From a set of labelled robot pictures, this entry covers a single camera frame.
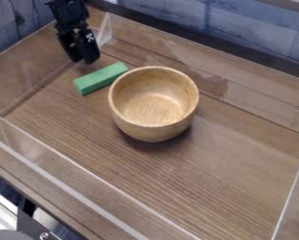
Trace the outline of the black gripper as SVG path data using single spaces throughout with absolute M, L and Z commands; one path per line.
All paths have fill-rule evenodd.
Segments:
M 72 62 L 81 60 L 89 65 L 100 57 L 96 38 L 87 28 L 89 12 L 84 0 L 49 0 L 49 7 L 56 20 L 57 39 Z

